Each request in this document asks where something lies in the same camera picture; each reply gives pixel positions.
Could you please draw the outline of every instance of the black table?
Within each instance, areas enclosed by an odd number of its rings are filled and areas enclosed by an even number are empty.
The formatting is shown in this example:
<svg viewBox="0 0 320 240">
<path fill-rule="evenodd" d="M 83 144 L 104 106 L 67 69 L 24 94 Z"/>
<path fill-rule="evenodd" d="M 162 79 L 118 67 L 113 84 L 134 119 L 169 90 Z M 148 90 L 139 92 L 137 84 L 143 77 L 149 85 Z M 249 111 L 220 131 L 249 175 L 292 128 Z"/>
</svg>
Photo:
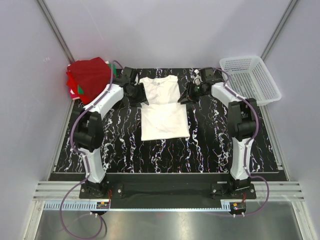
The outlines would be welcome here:
<svg viewBox="0 0 320 240">
<path fill-rule="evenodd" d="M 191 80 L 192 68 L 138 69 L 140 78 L 178 77 L 182 93 Z M 74 108 L 82 107 L 78 100 Z M 141 111 L 119 101 L 103 119 L 101 146 L 107 173 L 226 173 L 230 169 L 233 143 L 227 132 L 227 108 L 212 96 L 187 106 L 189 138 L 141 141 Z M 259 133 L 252 145 L 250 171 L 276 173 L 277 163 L 259 111 Z M 54 173 L 84 173 L 81 157 L 70 151 L 69 123 Z"/>
</svg>

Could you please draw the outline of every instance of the laundry basket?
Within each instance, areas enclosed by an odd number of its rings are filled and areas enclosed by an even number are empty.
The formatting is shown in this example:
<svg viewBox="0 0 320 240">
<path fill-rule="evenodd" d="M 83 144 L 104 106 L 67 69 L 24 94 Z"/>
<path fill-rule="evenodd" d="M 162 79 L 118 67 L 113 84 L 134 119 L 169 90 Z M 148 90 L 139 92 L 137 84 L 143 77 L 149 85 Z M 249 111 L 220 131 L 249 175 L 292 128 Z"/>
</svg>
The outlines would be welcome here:
<svg viewBox="0 0 320 240">
<path fill-rule="evenodd" d="M 281 99 L 281 93 L 260 57 L 227 57 L 220 60 L 220 66 L 231 76 L 228 85 L 239 95 L 254 98 L 258 106 Z"/>
</svg>

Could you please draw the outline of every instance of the red garment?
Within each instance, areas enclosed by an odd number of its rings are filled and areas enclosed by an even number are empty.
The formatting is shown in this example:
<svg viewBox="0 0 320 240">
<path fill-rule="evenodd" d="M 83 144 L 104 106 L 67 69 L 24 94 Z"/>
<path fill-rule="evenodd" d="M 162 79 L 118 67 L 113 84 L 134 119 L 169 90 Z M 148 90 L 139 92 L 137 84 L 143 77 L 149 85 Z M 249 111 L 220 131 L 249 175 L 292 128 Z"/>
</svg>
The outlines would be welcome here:
<svg viewBox="0 0 320 240">
<path fill-rule="evenodd" d="M 74 80 L 74 78 L 72 77 L 72 74 L 70 71 L 67 71 L 66 74 L 68 75 L 68 81 L 66 82 L 66 85 L 72 89 L 72 91 L 80 98 L 80 100 L 84 103 L 84 104 L 88 104 L 91 102 L 90 98 L 88 98 L 87 96 L 83 95 L 83 94 L 79 94 L 78 93 L 78 84 L 76 83 L 76 81 Z"/>
<path fill-rule="evenodd" d="M 89 102 L 84 102 L 79 95 L 84 104 L 92 102 L 110 82 L 111 69 L 100 57 L 76 61 L 67 69 L 70 71 L 73 80 L 82 88 L 84 96 L 89 99 Z"/>
</svg>

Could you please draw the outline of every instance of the white t-shirt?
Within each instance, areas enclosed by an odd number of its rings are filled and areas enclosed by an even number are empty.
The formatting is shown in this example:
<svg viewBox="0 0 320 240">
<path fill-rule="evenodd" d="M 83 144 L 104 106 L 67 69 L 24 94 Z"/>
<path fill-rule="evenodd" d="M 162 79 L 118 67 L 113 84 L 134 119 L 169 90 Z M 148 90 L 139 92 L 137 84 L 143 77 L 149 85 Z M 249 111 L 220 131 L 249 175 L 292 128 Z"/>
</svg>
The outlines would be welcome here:
<svg viewBox="0 0 320 240">
<path fill-rule="evenodd" d="M 186 105 L 178 103 L 178 78 L 140 79 L 149 105 L 141 108 L 141 140 L 190 137 Z"/>
</svg>

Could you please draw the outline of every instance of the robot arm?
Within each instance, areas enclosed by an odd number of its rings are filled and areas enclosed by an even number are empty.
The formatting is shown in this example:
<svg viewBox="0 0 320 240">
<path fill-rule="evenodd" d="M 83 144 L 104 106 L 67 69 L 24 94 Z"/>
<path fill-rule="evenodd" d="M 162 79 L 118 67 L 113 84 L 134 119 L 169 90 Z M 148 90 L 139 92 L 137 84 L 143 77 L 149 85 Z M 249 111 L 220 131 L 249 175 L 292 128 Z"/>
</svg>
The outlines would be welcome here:
<svg viewBox="0 0 320 240">
<path fill-rule="evenodd" d="M 90 108 L 76 126 L 73 139 L 75 146 L 84 152 L 88 159 L 90 175 L 86 186 L 96 193 L 106 192 L 106 181 L 103 181 L 106 174 L 100 155 L 100 146 L 104 139 L 102 119 L 124 96 L 129 99 L 131 107 L 138 107 L 141 103 L 149 105 L 144 85 L 139 83 L 139 74 L 133 68 L 125 67 L 121 78 L 113 79 L 113 84 L 106 94 L 108 88 L 109 84 L 94 101 L 82 109 L 73 110 L 71 114 L 71 121 L 74 122 L 84 110 Z M 87 164 L 84 164 L 86 173 L 89 172 Z"/>
<path fill-rule="evenodd" d="M 212 95 L 228 108 L 227 130 L 232 137 L 233 156 L 227 186 L 231 193 L 248 189 L 251 178 L 246 173 L 244 165 L 250 165 L 253 140 L 248 144 L 247 142 L 254 135 L 256 129 L 254 114 L 243 101 L 226 90 L 223 82 L 214 77 L 212 68 L 195 70 L 194 73 L 193 82 L 187 84 L 187 88 L 178 102 L 181 104 L 197 103 L 199 97 Z M 257 111 L 256 100 L 250 98 L 247 101 Z"/>
</svg>

